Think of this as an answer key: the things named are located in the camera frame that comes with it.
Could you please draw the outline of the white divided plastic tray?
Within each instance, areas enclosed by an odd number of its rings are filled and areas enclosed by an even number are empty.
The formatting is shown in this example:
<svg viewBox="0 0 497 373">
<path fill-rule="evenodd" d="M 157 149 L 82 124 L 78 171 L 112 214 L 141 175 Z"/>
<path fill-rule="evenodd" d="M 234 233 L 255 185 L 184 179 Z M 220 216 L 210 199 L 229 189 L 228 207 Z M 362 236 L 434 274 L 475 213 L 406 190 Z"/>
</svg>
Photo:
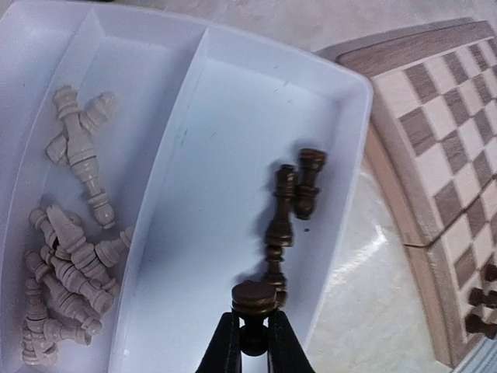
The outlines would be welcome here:
<svg viewBox="0 0 497 373">
<path fill-rule="evenodd" d="M 121 295 L 83 347 L 63 342 L 56 372 L 193 372 L 232 287 L 262 273 L 274 174 L 301 148 L 327 162 L 308 221 L 284 253 L 285 306 L 308 345 L 363 153 L 372 89 L 313 54 L 200 19 L 111 4 L 12 3 L 1 19 L 1 370 L 26 372 L 23 255 L 28 222 L 58 203 L 106 237 L 84 190 L 45 148 L 61 125 L 52 101 L 71 85 L 85 105 L 116 95 L 93 142 L 118 228 L 134 241 L 114 275 Z"/>
</svg>

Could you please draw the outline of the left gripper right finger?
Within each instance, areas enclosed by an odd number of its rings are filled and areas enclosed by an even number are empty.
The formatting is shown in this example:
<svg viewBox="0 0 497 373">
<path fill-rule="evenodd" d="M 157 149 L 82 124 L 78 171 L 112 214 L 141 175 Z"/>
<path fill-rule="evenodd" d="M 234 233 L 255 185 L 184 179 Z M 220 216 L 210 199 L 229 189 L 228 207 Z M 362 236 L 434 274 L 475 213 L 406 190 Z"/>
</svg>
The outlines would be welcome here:
<svg viewBox="0 0 497 373">
<path fill-rule="evenodd" d="M 268 327 L 268 372 L 313 372 L 285 312 L 273 311 Z"/>
</svg>

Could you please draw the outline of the dark piece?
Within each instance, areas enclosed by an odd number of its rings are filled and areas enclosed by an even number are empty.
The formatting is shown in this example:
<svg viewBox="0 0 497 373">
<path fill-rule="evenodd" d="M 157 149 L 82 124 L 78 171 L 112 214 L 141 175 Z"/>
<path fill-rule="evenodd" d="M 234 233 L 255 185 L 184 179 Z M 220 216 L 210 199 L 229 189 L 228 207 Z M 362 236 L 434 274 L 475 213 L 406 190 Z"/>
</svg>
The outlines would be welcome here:
<svg viewBox="0 0 497 373">
<path fill-rule="evenodd" d="M 232 310 L 244 321 L 240 329 L 242 352 L 258 357 L 267 352 L 268 328 L 264 320 L 276 307 L 276 289 L 271 284 L 243 281 L 231 290 Z"/>
</svg>

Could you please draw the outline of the dark pawn file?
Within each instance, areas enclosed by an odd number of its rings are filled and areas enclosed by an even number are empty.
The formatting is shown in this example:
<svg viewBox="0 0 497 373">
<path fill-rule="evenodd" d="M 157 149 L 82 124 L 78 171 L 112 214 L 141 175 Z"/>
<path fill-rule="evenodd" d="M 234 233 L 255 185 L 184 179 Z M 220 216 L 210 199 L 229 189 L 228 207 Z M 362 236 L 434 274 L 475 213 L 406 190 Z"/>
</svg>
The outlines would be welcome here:
<svg viewBox="0 0 497 373">
<path fill-rule="evenodd" d="M 497 266 L 492 263 L 485 264 L 481 269 L 482 282 L 494 282 L 497 280 Z"/>
<path fill-rule="evenodd" d="M 468 303 L 473 306 L 483 306 L 489 309 L 497 309 L 497 291 L 485 293 L 480 288 L 473 288 L 468 296 Z"/>
</svg>

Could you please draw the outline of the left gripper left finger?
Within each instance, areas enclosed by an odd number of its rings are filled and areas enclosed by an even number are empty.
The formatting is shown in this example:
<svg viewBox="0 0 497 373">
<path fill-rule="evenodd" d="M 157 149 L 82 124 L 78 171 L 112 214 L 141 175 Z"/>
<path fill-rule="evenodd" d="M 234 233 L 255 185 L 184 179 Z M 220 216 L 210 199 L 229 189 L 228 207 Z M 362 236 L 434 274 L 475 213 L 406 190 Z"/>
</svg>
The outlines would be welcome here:
<svg viewBox="0 0 497 373">
<path fill-rule="evenodd" d="M 217 324 L 196 373 L 240 373 L 241 371 L 239 317 L 233 312 L 225 312 Z"/>
</svg>

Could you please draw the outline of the pile of white chess pieces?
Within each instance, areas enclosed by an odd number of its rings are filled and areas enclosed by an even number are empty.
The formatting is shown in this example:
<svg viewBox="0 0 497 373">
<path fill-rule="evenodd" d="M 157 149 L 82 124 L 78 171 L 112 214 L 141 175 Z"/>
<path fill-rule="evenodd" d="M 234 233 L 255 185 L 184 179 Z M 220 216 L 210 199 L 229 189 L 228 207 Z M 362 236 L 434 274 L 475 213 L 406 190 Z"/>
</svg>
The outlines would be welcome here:
<svg viewBox="0 0 497 373">
<path fill-rule="evenodd" d="M 112 118 L 116 97 L 103 92 L 80 109 L 77 89 L 63 85 L 54 92 L 53 104 L 64 128 L 47 145 L 46 154 L 54 164 L 71 169 L 85 189 L 94 219 L 101 228 L 111 229 L 114 210 L 99 182 L 99 163 L 90 137 Z M 57 204 L 33 209 L 29 221 L 43 233 L 45 244 L 25 255 L 32 276 L 25 282 L 22 359 L 26 365 L 50 367 L 57 361 L 59 342 L 88 346 L 100 333 L 100 318 L 120 293 L 119 282 L 108 270 L 130 248 L 134 230 L 128 227 L 114 240 L 92 244 L 79 216 Z"/>
</svg>

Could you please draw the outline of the dark king in tray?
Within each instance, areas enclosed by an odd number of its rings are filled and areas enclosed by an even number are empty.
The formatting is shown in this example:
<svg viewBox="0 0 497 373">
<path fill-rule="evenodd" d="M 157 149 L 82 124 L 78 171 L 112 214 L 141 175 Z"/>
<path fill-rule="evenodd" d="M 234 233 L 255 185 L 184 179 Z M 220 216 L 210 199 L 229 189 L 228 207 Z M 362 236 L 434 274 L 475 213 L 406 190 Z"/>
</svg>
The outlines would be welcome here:
<svg viewBox="0 0 497 373">
<path fill-rule="evenodd" d="M 265 233 L 267 269 L 262 280 L 276 290 L 276 307 L 282 308 L 287 301 L 287 279 L 281 270 L 283 249 L 294 244 L 293 225 L 290 213 L 295 198 L 295 176 L 292 165 L 283 164 L 275 174 L 276 198 L 274 216 Z"/>
</svg>

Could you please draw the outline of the dark rook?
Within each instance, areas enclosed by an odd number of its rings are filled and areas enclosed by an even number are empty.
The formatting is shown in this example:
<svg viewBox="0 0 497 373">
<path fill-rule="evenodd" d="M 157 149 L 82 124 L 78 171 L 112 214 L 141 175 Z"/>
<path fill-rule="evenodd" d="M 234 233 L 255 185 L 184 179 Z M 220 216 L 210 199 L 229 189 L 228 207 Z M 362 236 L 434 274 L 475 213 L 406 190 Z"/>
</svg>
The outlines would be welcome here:
<svg viewBox="0 0 497 373">
<path fill-rule="evenodd" d="M 495 323 L 484 322 L 479 315 L 467 315 L 464 319 L 464 325 L 467 333 L 480 333 L 490 340 L 494 340 L 496 338 L 497 325 Z"/>
</svg>

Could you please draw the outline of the wooden chess board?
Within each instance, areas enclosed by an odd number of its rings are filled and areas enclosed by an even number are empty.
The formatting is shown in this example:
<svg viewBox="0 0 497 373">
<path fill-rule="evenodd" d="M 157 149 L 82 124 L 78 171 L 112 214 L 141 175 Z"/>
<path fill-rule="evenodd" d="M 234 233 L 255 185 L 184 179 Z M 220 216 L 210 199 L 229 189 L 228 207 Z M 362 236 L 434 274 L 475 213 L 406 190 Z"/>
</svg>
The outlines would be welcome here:
<svg viewBox="0 0 497 373">
<path fill-rule="evenodd" d="M 481 269 L 496 265 L 496 34 L 486 21 L 382 41 L 338 57 L 374 99 L 365 154 L 398 227 L 436 359 L 456 367 L 483 339 L 466 332 Z"/>
</svg>

